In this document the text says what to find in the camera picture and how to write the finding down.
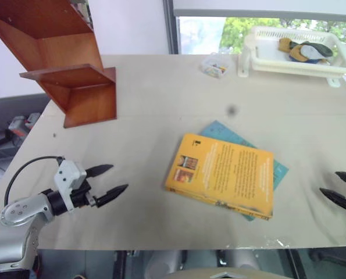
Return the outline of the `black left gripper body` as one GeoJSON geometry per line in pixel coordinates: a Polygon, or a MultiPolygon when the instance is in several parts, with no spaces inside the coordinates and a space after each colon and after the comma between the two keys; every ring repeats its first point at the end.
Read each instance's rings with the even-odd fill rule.
{"type": "Polygon", "coordinates": [[[91,186],[85,179],[78,189],[72,191],[70,199],[74,208],[81,208],[83,206],[93,207],[97,205],[96,197],[91,195],[90,190],[91,186]]]}

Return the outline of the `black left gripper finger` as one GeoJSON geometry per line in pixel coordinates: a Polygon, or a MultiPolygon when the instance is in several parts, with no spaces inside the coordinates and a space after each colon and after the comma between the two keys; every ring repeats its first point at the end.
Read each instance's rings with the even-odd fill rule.
{"type": "Polygon", "coordinates": [[[106,205],[107,203],[113,201],[119,195],[121,195],[127,189],[128,186],[129,186],[128,184],[119,185],[119,186],[114,187],[114,188],[110,189],[109,191],[107,191],[105,195],[103,195],[99,198],[95,198],[96,206],[98,208],[100,208],[100,207],[106,205]]]}
{"type": "Polygon", "coordinates": [[[86,177],[91,178],[91,177],[100,176],[101,174],[107,172],[111,168],[113,168],[112,164],[101,164],[98,166],[90,167],[89,169],[85,170],[86,177]]]}

